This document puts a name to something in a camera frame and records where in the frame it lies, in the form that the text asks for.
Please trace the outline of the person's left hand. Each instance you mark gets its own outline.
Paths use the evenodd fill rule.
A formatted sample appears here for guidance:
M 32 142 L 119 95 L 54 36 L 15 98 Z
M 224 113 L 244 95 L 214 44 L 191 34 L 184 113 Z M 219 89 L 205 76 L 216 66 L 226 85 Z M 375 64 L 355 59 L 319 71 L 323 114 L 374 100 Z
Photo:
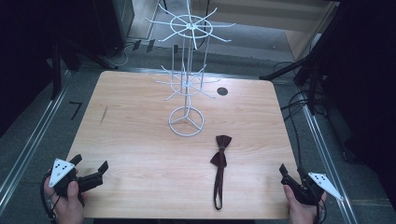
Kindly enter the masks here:
M 53 188 L 49 187 L 50 176 L 45 179 L 44 192 L 54 205 L 54 213 L 58 224 L 84 224 L 84 208 L 78 199 L 77 181 L 71 181 L 67 187 L 67 197 L 59 197 Z

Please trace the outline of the metal floor rail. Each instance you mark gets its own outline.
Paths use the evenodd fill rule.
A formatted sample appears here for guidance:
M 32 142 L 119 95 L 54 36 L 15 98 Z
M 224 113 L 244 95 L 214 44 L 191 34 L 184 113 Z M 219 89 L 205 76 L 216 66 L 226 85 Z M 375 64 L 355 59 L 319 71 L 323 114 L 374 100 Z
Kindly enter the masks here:
M 308 127 L 310 128 L 310 131 L 313 135 L 313 139 L 316 144 L 316 148 L 318 150 L 321 162 L 326 171 L 326 175 L 333 183 L 335 189 L 341 195 L 341 200 L 336 200 L 341 216 L 346 224 L 359 224 L 352 208 L 351 201 L 349 200 L 349 197 L 347 195 L 345 186 L 342 182 L 341 176 L 339 175 L 335 163 L 333 162 L 328 145 L 326 144 L 326 141 L 324 139 L 323 132 L 318 125 L 317 117 L 311 114 L 307 105 L 304 106 L 303 111 L 305 119 L 308 123 Z
M 58 112 L 73 75 L 70 70 L 62 74 L 63 86 L 53 100 L 50 99 L 52 86 L 40 92 L 0 138 L 0 218 L 5 215 L 24 173 Z

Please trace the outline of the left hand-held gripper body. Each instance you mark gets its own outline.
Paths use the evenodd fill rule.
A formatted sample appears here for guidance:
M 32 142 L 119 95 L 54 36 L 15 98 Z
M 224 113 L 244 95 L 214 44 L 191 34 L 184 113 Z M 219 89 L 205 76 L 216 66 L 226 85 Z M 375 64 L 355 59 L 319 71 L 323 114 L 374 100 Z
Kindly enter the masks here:
M 78 182 L 79 194 L 94 189 L 103 184 L 103 175 L 97 170 L 96 173 L 77 177 L 76 166 L 70 161 L 56 159 L 50 173 L 49 187 L 53 188 L 59 196 L 67 196 L 67 187 L 71 181 Z

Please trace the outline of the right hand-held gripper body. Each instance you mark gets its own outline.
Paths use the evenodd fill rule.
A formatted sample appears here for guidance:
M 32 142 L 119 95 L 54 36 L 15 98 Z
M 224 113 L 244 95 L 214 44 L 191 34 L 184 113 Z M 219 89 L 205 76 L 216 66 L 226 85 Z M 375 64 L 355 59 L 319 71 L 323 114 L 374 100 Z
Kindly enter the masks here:
M 318 204 L 324 192 L 330 193 L 338 201 L 343 200 L 343 196 L 325 174 L 308 173 L 301 175 L 301 184 L 289 174 L 283 174 L 281 183 L 291 187 L 296 200 L 302 204 Z

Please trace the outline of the dark cabinet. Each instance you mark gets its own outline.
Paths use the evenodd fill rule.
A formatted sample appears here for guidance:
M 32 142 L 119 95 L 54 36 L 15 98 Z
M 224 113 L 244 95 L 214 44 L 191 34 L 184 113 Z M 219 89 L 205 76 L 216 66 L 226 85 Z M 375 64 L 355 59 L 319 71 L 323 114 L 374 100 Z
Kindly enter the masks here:
M 132 0 L 92 0 L 99 28 L 99 50 L 112 56 L 126 44 L 134 20 Z

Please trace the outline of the person's right hand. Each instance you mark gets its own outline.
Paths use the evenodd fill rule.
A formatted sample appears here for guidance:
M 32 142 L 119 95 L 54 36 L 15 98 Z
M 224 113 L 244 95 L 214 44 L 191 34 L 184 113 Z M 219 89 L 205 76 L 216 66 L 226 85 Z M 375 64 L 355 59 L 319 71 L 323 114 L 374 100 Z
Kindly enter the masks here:
M 290 224 L 316 224 L 320 220 L 320 215 L 324 209 L 324 203 L 327 200 L 327 193 L 324 192 L 319 201 L 319 205 L 306 205 L 299 203 L 290 186 L 283 186 L 287 207 L 289 209 Z

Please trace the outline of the dark red bow tie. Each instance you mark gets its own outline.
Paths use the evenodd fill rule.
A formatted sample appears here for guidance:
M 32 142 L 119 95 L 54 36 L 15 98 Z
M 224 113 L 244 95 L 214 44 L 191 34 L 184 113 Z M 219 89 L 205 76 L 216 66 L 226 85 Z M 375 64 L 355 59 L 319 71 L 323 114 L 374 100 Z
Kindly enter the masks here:
M 217 167 L 213 190 L 213 203 L 216 210 L 222 208 L 224 169 L 227 167 L 225 149 L 230 145 L 231 141 L 231 136 L 225 134 L 218 135 L 216 137 L 216 142 L 219 151 L 210 160 L 210 162 Z

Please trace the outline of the black stand legs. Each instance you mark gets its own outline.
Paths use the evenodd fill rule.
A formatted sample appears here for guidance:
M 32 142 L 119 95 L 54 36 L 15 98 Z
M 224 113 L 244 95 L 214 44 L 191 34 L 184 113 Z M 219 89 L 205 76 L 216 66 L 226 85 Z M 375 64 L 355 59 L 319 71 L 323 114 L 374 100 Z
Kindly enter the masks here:
M 117 65 L 110 65 L 104 60 L 100 59 L 97 55 L 93 54 L 87 49 L 84 49 L 81 45 L 68 40 L 58 39 L 52 43 L 52 95 L 51 100 L 54 100 L 61 92 L 62 89 L 62 78 L 61 78 L 61 60 L 72 70 L 77 71 L 80 67 L 77 53 L 82 53 L 95 63 L 101 65 L 105 69 L 117 70 Z
M 308 96 L 307 96 L 307 106 L 308 110 L 312 115 L 315 114 L 315 94 L 316 94 L 316 89 L 317 89 L 317 84 L 318 84 L 318 64 L 316 62 L 316 56 L 314 52 L 308 53 L 305 57 L 303 57 L 301 60 L 291 63 L 290 65 L 287 65 L 274 73 L 266 76 L 260 76 L 260 80 L 268 80 L 272 81 L 273 79 L 277 77 L 281 77 L 285 74 L 287 74 L 290 71 L 293 71 L 295 69 L 299 68 L 299 72 L 297 75 L 294 77 L 294 84 L 297 86 L 302 86 L 305 84 L 307 80 L 310 80 L 309 82 L 309 90 L 308 90 Z

